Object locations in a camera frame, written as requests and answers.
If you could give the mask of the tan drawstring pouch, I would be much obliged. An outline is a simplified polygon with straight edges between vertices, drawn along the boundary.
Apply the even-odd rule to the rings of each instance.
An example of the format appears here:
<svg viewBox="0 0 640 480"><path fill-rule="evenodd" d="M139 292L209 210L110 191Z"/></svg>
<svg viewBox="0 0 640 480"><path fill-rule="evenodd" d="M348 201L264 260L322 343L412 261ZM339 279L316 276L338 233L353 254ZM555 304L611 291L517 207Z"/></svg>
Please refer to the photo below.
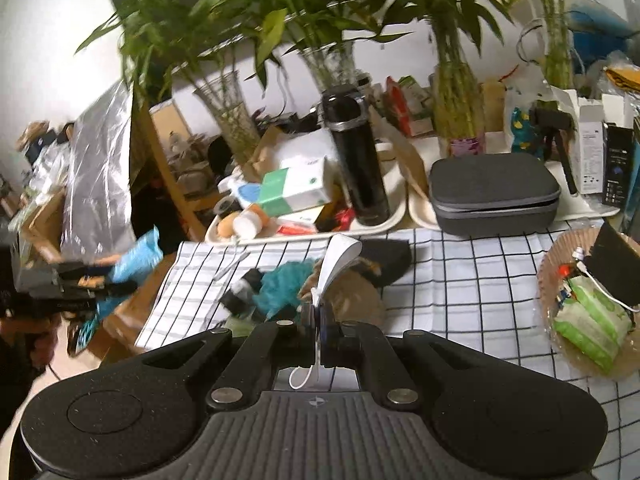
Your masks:
<svg viewBox="0 0 640 480"><path fill-rule="evenodd" d="M372 283L381 276L381 266L362 257L341 272L324 293L324 300L332 308L335 321L363 322L383 328L386 307Z"/></svg>

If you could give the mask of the teal bath loofah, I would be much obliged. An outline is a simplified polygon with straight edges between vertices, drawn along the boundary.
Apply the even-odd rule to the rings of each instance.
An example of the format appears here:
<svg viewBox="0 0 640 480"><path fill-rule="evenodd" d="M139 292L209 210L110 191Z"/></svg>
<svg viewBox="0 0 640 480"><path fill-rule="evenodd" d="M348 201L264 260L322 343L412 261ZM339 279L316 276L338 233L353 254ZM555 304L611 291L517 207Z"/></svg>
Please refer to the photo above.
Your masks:
<svg viewBox="0 0 640 480"><path fill-rule="evenodd" d="M298 293L311 277L314 260L289 261L262 276L262 284L253 297L256 310L267 321L292 318L297 313Z"/></svg>

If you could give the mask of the black foam sponge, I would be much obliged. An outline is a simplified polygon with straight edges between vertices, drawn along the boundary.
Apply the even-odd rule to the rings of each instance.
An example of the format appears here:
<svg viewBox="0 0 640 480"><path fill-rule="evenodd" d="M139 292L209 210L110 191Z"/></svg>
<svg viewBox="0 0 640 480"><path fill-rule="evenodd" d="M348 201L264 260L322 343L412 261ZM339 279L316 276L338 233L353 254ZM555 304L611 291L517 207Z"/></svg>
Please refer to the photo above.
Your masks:
<svg viewBox="0 0 640 480"><path fill-rule="evenodd" d="M406 240L363 240L355 270L374 287L398 281L410 268L412 252Z"/></svg>

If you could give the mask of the checkered white tablecloth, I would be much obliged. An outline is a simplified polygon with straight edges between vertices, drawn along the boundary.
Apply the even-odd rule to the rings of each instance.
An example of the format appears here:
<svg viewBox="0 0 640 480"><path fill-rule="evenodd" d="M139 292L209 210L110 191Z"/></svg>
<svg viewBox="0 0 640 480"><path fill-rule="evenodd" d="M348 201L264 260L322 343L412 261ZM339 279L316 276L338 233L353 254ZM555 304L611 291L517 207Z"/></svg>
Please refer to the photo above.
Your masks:
<svg viewBox="0 0 640 480"><path fill-rule="evenodd" d="M462 238L428 229L391 232L412 252L408 270L380 290L384 333L428 330L458 344L553 376L588 391L608 419L608 437L593 468L598 479L639 475L639 375L613 382L589 377L552 348L539 317L537 271L568 230L588 220L556 222L521 236ZM270 271L288 261L317 260L326 240L238 248L185 242L164 279L136 345L156 349L215 326L228 311L221 295L247 270Z"/></svg>

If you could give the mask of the white capped pill bottle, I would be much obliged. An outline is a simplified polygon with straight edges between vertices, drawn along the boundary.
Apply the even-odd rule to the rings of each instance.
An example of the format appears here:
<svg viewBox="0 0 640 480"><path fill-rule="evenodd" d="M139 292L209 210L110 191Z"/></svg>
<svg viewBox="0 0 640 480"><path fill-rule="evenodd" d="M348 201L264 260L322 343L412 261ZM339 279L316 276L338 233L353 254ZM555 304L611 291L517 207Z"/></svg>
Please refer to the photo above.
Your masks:
<svg viewBox="0 0 640 480"><path fill-rule="evenodd" d="M233 220L232 229L240 240L254 240L269 222L268 214L257 204L251 204Z"/></svg>

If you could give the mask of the red white flat box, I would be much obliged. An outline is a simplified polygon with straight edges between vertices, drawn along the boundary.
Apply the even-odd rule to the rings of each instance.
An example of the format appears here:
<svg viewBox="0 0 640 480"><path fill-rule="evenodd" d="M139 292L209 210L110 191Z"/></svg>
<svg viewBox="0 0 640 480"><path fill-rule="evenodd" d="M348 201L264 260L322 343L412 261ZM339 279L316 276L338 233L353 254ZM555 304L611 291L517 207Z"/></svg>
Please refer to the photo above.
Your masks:
<svg viewBox="0 0 640 480"><path fill-rule="evenodd" d="M277 218L277 233L281 235L310 235L330 232L334 228L325 206L284 214Z"/></svg>

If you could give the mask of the black tape roll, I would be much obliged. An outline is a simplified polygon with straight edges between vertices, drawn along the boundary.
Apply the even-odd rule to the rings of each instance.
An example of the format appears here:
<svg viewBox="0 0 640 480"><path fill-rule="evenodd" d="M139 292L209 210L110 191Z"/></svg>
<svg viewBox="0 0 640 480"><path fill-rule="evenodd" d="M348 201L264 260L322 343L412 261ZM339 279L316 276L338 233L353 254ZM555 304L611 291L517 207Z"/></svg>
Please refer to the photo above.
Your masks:
<svg viewBox="0 0 640 480"><path fill-rule="evenodd" d="M235 212L241 212L242 210L242 206L232 195L222 196L213 208L214 215L220 220L230 216L230 214L234 214Z"/></svg>

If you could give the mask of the white serving tray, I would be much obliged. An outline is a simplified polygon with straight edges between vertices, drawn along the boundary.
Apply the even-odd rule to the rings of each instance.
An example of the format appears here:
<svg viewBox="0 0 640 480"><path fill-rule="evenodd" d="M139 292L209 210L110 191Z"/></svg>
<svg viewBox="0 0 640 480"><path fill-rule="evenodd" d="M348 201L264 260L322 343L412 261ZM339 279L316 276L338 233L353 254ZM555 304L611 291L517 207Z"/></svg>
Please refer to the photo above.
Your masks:
<svg viewBox="0 0 640 480"><path fill-rule="evenodd" d="M390 204L390 218L378 226L364 226L357 220L352 220L349 229L343 234L350 236L384 234L396 228L404 218L407 210L407 185L400 174L397 162L383 162L382 173ZM244 245L302 242L303 240L325 240L333 235L333 232L312 232L311 225L295 220L272 219L254 238L220 237L217 232L217 220L208 227L204 240L206 243L218 246L229 246L235 242Z"/></svg>

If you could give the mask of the grey zippered hard case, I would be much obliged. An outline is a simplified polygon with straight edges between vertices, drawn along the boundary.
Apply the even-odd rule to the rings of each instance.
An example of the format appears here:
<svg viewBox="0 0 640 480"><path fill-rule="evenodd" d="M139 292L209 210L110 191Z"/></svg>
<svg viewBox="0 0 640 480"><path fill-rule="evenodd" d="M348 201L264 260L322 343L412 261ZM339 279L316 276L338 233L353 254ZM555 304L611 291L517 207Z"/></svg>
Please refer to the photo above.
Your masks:
<svg viewBox="0 0 640 480"><path fill-rule="evenodd" d="M500 153L439 159L428 200L439 227L457 236L512 236L548 228L561 188L536 157Z"/></svg>

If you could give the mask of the green white tissue box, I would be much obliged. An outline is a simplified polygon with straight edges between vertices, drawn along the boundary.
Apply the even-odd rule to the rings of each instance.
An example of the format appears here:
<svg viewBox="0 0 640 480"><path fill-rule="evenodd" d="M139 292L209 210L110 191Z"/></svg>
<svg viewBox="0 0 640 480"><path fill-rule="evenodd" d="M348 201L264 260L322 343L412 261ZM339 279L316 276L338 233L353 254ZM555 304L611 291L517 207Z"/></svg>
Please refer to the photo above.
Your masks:
<svg viewBox="0 0 640 480"><path fill-rule="evenodd" d="M333 172L324 157L265 174L257 205L269 217L324 206L333 200Z"/></svg>

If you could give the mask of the green wet wipes pack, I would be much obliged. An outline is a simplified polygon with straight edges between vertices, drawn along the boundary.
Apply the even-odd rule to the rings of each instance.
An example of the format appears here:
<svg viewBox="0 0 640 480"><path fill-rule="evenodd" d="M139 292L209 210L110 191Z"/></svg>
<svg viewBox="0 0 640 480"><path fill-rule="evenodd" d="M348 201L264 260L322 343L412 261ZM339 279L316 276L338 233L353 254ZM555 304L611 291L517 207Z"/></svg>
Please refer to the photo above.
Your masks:
<svg viewBox="0 0 640 480"><path fill-rule="evenodd" d="M630 312L616 304L588 276L563 282L552 328L577 350L609 373L634 328Z"/></svg>

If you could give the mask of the brown woven basket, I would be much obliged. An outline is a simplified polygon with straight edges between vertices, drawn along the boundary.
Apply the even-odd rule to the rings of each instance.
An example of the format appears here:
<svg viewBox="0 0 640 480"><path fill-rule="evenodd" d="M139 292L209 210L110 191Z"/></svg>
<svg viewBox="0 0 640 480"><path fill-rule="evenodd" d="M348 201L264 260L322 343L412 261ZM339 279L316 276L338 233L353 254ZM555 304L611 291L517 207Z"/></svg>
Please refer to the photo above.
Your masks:
<svg viewBox="0 0 640 480"><path fill-rule="evenodd" d="M605 373L601 367L593 363L570 341L558 334L553 328L553 319L558 313L555 297L562 288L562 280L558 273L561 264L572 261L572 253L577 247L590 252L596 242L600 229L592 226L577 230L565 231L553 242L544 255L538 268L539 312L544 331L548 334L553 348L570 363L572 367L587 376L606 377L612 380L623 380L639 370L639 315L634 320L637 326L626 337L620 352L613 362L612 370Z"/></svg>

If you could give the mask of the brown paper bag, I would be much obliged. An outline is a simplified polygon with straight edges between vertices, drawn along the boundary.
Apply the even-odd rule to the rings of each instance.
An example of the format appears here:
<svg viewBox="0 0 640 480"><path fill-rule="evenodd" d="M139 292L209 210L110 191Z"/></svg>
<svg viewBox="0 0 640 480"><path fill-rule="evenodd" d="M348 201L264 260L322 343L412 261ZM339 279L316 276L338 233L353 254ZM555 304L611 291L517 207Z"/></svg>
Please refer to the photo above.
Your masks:
<svg viewBox="0 0 640 480"><path fill-rule="evenodd" d="M416 148L376 109L369 106L370 125L377 139L390 142L398 160L401 175L422 198L428 197L428 180L424 161Z"/></svg>

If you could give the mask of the black thermos bottle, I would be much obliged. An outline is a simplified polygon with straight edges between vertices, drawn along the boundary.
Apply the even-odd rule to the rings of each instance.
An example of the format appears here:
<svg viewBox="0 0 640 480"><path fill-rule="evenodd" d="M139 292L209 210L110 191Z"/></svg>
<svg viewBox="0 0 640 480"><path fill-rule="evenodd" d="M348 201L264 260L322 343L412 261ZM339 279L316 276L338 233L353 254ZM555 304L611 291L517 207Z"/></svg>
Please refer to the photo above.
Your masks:
<svg viewBox="0 0 640 480"><path fill-rule="evenodd" d="M356 219L363 226L384 223L390 218L390 204L366 98L355 86L341 84L322 93L321 108Z"/></svg>

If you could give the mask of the glass vase with bamboo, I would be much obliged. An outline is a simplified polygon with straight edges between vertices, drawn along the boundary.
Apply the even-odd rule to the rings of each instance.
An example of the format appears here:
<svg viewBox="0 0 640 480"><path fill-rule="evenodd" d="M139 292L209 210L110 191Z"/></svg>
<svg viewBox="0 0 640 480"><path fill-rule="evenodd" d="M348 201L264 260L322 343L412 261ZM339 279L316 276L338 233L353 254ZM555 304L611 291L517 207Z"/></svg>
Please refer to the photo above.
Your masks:
<svg viewBox="0 0 640 480"><path fill-rule="evenodd" d="M215 79L207 79L196 86L193 93L215 119L235 161L239 165L249 162L260 135L246 108L239 73L230 70Z"/></svg>

